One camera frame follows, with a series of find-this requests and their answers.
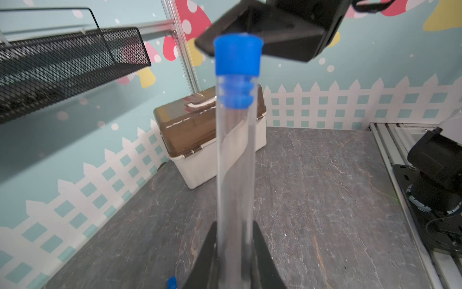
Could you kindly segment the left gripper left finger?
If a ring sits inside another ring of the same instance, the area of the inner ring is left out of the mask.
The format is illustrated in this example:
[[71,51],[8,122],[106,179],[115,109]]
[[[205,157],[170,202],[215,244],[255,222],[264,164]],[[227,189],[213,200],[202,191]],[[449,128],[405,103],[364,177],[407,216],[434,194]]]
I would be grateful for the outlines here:
[[218,288],[218,255],[216,245],[217,223],[213,222],[183,289]]

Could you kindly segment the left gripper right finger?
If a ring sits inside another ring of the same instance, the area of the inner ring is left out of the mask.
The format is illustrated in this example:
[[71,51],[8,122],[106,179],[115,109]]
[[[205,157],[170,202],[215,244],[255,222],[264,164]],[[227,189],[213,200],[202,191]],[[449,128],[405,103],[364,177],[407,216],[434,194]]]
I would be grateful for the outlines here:
[[286,289],[256,221],[253,222],[251,287],[253,289]]

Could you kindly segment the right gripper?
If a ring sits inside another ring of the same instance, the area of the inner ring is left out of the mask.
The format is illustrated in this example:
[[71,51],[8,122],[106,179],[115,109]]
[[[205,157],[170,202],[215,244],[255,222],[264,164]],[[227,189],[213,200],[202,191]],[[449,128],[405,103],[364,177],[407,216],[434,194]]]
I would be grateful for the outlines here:
[[263,40],[262,54],[308,62],[331,44],[352,0],[240,1],[217,19],[195,45],[215,55],[214,40],[251,34]]

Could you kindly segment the blue stopper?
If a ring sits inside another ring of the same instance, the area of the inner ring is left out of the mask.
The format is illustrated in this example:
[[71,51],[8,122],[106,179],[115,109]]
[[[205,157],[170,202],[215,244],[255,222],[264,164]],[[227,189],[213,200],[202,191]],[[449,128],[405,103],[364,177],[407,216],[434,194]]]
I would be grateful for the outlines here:
[[167,281],[167,288],[168,289],[178,289],[178,283],[175,276],[172,276]]
[[227,34],[214,40],[217,95],[228,110],[247,110],[256,99],[263,40],[251,34]]

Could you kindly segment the clear test tube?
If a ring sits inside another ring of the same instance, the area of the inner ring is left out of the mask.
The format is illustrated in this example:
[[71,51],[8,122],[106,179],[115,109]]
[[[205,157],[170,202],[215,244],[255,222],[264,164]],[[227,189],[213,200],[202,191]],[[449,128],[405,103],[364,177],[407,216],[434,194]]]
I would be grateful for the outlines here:
[[253,253],[257,80],[217,78],[218,287],[248,289]]

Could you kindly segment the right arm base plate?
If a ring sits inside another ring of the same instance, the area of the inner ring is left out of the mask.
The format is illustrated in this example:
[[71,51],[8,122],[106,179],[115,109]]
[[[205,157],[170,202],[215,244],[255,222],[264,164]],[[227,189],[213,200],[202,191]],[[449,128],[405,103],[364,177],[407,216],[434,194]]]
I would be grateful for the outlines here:
[[393,165],[412,220],[427,250],[462,252],[462,196],[413,166]]

